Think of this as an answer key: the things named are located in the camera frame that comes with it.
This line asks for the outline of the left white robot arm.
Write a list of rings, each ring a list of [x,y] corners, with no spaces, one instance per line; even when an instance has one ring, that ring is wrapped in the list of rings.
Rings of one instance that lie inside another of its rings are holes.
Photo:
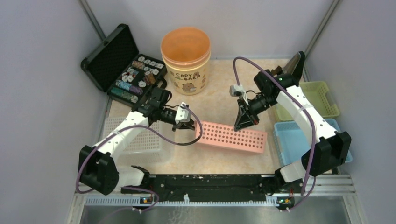
[[[146,192],[150,186],[149,179],[145,177],[146,171],[137,166],[130,166],[122,173],[117,169],[116,161],[126,147],[144,130],[179,146],[192,145],[201,138],[198,136],[186,143],[174,142],[151,128],[157,121],[172,125],[173,131],[195,130],[195,124],[203,131],[199,118],[186,103],[182,102],[176,110],[167,106],[171,97],[169,90],[153,88],[148,99],[131,111],[103,140],[91,147],[84,146],[79,153],[75,191],[80,194],[97,191],[108,195],[118,188],[133,187],[139,193]]]

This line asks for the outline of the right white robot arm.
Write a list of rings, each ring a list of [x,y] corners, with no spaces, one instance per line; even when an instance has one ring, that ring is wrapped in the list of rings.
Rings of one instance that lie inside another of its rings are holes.
[[[293,182],[308,176],[318,176],[334,169],[347,160],[351,136],[331,126],[304,95],[299,81],[292,74],[267,76],[259,72],[254,82],[260,90],[258,96],[247,98],[242,85],[232,85],[230,95],[237,97],[238,115],[234,130],[259,123],[258,114],[274,105],[281,105],[303,131],[311,148],[300,159],[275,171],[274,187],[287,192]]]

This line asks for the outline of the pink plastic basket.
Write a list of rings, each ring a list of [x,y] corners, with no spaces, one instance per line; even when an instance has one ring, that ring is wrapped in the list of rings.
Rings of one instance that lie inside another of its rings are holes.
[[[252,154],[264,153],[267,132],[253,129],[234,131],[233,126],[202,121],[203,133],[199,127],[196,129],[196,137],[200,139],[195,145],[207,148],[221,148],[241,151]]]

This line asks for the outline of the white perforated plastic basket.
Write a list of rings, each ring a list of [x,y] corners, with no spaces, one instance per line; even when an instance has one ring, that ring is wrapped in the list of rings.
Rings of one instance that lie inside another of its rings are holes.
[[[107,118],[105,120],[102,137],[105,138],[110,134],[111,131],[124,121],[124,119],[123,117]],[[152,124],[151,128],[167,139],[174,141],[175,133],[171,130],[172,125],[156,122]],[[131,165],[143,166],[164,164],[171,161],[174,146],[175,145],[165,141],[153,132],[144,130],[124,149],[118,157],[116,165],[117,167],[127,167]]]

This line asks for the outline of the green plastic basket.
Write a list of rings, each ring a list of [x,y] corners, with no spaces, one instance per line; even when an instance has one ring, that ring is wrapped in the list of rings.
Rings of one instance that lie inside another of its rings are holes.
[[[330,90],[325,82],[303,82],[299,86],[309,102],[323,118],[334,119],[340,115],[339,108],[331,98]]]

